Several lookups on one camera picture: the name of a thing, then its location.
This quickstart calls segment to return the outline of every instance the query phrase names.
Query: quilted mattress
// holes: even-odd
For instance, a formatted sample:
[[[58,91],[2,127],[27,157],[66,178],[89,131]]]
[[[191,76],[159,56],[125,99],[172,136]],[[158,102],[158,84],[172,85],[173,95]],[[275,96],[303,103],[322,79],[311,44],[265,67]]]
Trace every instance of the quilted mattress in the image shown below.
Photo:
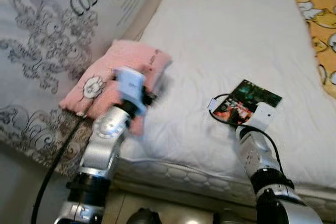
[[[247,79],[283,97],[267,132],[300,195],[334,221],[336,101],[294,0],[163,0],[141,41],[173,64],[143,137],[124,141],[119,178],[253,206],[234,130],[207,111]]]

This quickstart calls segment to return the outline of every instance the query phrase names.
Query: white bedsheet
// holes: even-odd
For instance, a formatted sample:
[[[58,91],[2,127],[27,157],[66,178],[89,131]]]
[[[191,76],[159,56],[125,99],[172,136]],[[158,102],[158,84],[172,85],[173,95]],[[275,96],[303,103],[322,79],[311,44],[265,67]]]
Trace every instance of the white bedsheet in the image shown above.
[[[171,83],[149,110],[144,137],[124,142],[122,158],[247,179],[234,131],[207,111],[213,96],[247,79],[283,97],[267,132],[286,175],[336,189],[336,101],[320,84],[294,0],[163,0],[141,40],[171,54]]]

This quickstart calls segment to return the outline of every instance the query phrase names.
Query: folded pink fabric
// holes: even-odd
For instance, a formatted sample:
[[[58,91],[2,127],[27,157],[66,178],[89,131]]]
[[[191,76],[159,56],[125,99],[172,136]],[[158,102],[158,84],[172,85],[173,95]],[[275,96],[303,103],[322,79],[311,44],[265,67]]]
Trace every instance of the folded pink fabric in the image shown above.
[[[134,68],[145,74],[145,87],[151,91],[164,69],[171,63],[171,57],[146,44],[115,40],[106,54],[92,64],[75,87],[60,102],[63,109],[96,119],[107,112],[112,104],[120,102],[118,82],[113,80],[114,69],[123,66]],[[142,134],[143,118],[137,116],[131,125],[131,132]]]

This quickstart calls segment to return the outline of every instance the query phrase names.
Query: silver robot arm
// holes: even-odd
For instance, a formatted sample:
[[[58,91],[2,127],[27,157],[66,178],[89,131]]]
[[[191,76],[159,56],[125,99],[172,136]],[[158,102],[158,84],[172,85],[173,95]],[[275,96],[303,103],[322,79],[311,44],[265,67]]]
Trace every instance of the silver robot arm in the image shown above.
[[[101,224],[105,197],[118,165],[120,146],[136,114],[152,97],[143,90],[144,75],[130,68],[118,73],[121,105],[114,105],[93,124],[89,144],[72,182],[68,200],[55,224]]]
[[[275,109],[260,103],[247,125],[264,131]],[[266,137],[253,129],[238,127],[239,158],[257,198],[258,224],[322,224],[317,213],[295,193],[294,184],[281,172]]]

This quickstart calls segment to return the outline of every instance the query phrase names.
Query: yellow blanket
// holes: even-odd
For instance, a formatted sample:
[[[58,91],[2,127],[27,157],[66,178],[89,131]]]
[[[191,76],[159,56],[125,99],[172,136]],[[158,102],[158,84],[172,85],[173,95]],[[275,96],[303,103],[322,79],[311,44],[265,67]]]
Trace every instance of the yellow blanket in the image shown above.
[[[336,98],[336,0],[296,0],[308,23],[324,89]]]

